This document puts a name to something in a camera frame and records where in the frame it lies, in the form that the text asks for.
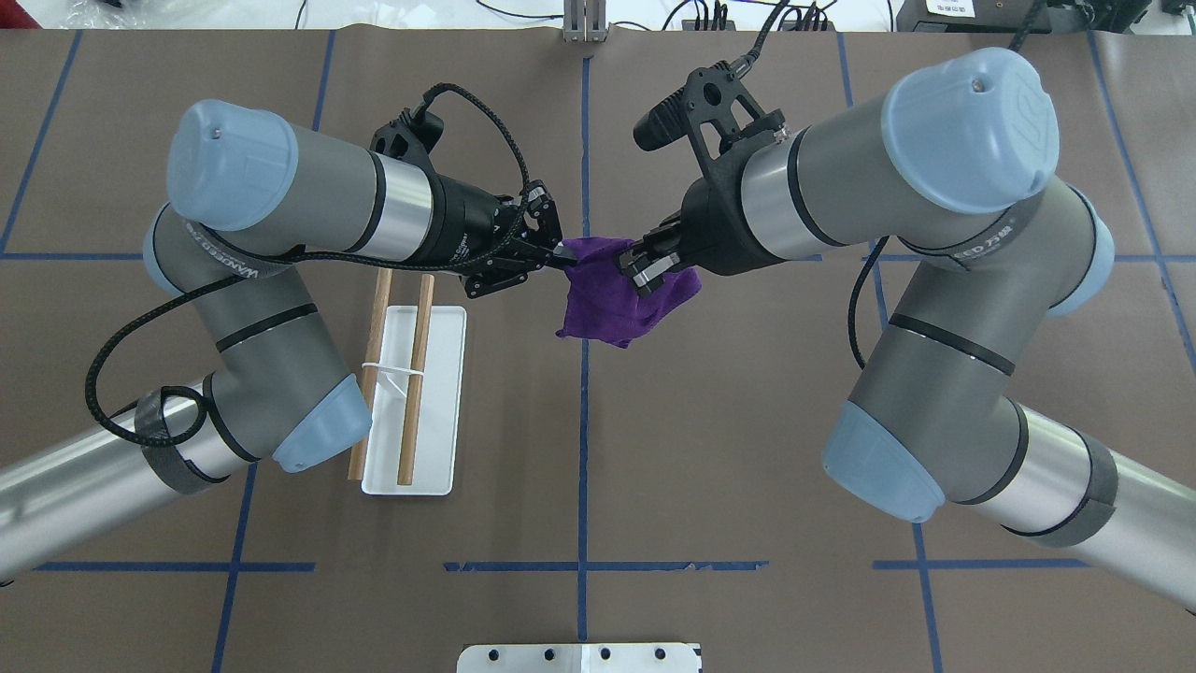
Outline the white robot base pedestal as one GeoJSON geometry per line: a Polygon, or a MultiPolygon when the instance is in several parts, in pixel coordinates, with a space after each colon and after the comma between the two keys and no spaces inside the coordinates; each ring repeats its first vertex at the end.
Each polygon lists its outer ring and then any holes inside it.
{"type": "Polygon", "coordinates": [[[702,672],[701,646],[684,642],[478,644],[457,672],[702,672]]]}

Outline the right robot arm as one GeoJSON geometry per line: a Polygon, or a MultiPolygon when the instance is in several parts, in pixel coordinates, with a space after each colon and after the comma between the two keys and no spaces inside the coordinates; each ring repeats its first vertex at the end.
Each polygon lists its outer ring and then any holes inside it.
{"type": "Polygon", "coordinates": [[[1192,608],[1192,489],[1005,394],[1042,320],[1088,302],[1115,261],[1056,176],[1058,116],[1033,65],[984,48],[791,131],[745,88],[756,59],[692,71],[634,126],[640,149],[688,139],[702,176],[620,255],[628,285],[649,296],[689,267],[733,276],[897,239],[919,268],[825,472],[897,519],[960,504],[1192,608]]]}

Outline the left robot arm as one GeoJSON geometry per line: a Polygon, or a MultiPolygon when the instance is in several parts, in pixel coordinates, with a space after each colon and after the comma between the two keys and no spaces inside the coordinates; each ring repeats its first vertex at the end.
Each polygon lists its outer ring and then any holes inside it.
{"type": "Polygon", "coordinates": [[[147,273],[172,296],[118,329],[90,363],[94,428],[4,469],[5,582],[266,457],[298,472],[368,435],[364,393],[300,263],[448,273],[471,298],[576,263],[547,188],[521,159],[519,191],[486,192],[437,172],[431,152],[443,131],[428,100],[364,146],[216,99],[183,114],[167,151],[167,203],[144,239],[147,273]],[[103,410],[106,357],[185,304],[221,369],[103,410]]]}

